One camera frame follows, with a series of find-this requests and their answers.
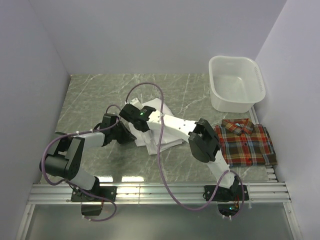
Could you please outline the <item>white long sleeve shirt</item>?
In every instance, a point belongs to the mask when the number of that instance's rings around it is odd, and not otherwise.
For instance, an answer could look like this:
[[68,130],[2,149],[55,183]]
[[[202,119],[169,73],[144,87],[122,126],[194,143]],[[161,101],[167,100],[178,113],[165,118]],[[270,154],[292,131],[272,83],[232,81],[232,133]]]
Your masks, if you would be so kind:
[[[156,110],[161,110],[162,101],[159,98],[141,103],[138,109],[142,109],[144,106],[153,107]],[[159,145],[160,130],[151,130],[143,133],[134,128],[132,123],[128,124],[130,132],[136,137],[134,141],[137,147],[145,146],[149,155],[156,155]],[[164,132],[162,134],[162,140],[160,144],[160,152],[163,152],[171,147],[180,145],[184,142],[183,139],[177,138],[172,134]]]

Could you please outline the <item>plaid shirt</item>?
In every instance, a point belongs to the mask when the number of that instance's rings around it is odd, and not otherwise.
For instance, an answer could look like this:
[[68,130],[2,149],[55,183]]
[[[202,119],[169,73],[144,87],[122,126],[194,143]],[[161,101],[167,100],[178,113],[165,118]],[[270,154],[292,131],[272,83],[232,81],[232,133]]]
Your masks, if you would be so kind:
[[214,127],[230,167],[274,166],[276,152],[266,127],[250,119],[223,119]]

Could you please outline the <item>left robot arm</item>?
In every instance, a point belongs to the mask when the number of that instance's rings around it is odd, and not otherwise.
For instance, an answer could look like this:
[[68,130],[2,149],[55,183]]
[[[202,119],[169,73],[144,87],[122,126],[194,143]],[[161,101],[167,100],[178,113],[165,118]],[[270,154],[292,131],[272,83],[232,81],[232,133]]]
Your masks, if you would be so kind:
[[40,162],[45,180],[52,186],[67,182],[83,190],[89,201],[96,201],[101,195],[99,179],[81,168],[83,152],[93,147],[104,147],[112,141],[127,144],[136,137],[115,114],[106,113],[102,121],[85,132],[56,132],[46,147]]

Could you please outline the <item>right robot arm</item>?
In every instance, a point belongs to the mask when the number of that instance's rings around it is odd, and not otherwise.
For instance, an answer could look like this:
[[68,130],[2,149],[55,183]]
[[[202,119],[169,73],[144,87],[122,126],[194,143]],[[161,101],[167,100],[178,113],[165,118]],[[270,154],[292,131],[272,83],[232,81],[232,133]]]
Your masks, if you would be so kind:
[[192,156],[207,164],[214,177],[219,179],[224,172],[228,172],[218,187],[221,196],[231,200],[238,194],[239,178],[230,172],[221,151],[218,135],[207,120],[185,120],[162,113],[150,106],[138,109],[129,103],[120,111],[120,116],[140,132],[162,130],[186,141],[189,143]]

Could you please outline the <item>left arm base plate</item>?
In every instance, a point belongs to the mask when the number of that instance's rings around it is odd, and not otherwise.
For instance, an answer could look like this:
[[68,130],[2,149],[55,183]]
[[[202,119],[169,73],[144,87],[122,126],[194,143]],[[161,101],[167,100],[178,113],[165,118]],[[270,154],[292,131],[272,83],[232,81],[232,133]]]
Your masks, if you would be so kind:
[[101,202],[116,200],[117,187],[116,186],[100,186],[98,190],[81,190],[74,188],[71,193],[71,202]]

